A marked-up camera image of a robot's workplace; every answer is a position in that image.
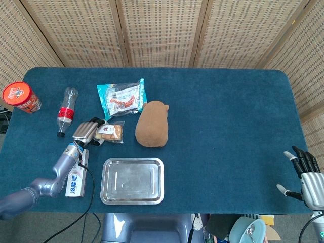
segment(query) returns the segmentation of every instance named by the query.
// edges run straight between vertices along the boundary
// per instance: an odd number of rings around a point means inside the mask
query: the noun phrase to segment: food packet
[[[117,121],[115,123],[106,123],[97,128],[96,139],[104,139],[111,143],[124,143],[123,142],[123,126],[124,121]]]
[[[106,120],[142,112],[147,103],[143,78],[136,83],[97,85],[97,89]]]

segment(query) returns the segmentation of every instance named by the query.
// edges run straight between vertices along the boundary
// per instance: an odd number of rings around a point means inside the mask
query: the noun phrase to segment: stainless steel tray
[[[152,205],[164,198],[158,158],[110,158],[102,169],[100,198],[108,205]]]

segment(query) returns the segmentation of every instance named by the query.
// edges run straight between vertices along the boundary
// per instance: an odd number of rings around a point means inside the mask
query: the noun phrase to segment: brown plush toy
[[[137,122],[135,137],[145,147],[163,147],[168,140],[169,106],[160,101],[143,105],[142,114]]]

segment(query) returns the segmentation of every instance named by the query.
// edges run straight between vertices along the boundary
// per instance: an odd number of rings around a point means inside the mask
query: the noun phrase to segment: toothpaste box
[[[88,167],[88,158],[89,151],[84,149],[81,164]],[[65,196],[85,196],[86,174],[87,171],[77,161],[67,177]]]

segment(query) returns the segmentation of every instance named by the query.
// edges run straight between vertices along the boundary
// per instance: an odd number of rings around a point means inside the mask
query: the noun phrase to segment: blue felt table cover
[[[34,68],[28,82],[42,101],[35,114],[15,109],[0,154],[0,197],[52,178],[52,166],[71,142],[77,126],[104,118],[97,84],[145,79],[148,101],[170,106],[169,140],[146,148],[135,139],[140,114],[124,120],[124,144],[88,146],[95,175],[93,212],[137,213],[301,213],[302,202],[284,197],[276,184],[299,191],[300,183],[283,151],[306,148],[286,75],[277,70],[187,68]],[[67,86],[79,96],[71,127],[56,136],[56,117]],[[108,206],[100,200],[104,162],[113,157],[157,157],[165,165],[165,198],[152,206]],[[42,198],[37,211],[84,211],[91,196]]]

